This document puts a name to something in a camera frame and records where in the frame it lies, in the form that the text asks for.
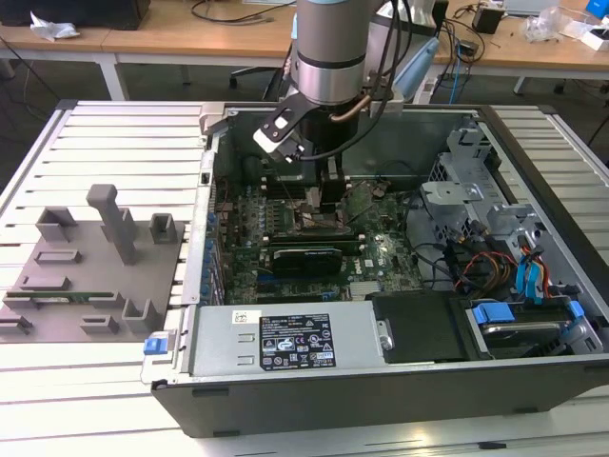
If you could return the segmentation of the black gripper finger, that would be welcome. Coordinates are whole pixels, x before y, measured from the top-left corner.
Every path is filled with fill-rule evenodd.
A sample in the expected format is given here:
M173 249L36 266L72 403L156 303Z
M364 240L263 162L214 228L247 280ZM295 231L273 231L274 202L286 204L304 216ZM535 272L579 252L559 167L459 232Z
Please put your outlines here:
M343 198L345 178L341 159L327 159L321 171L321 213L333 212Z

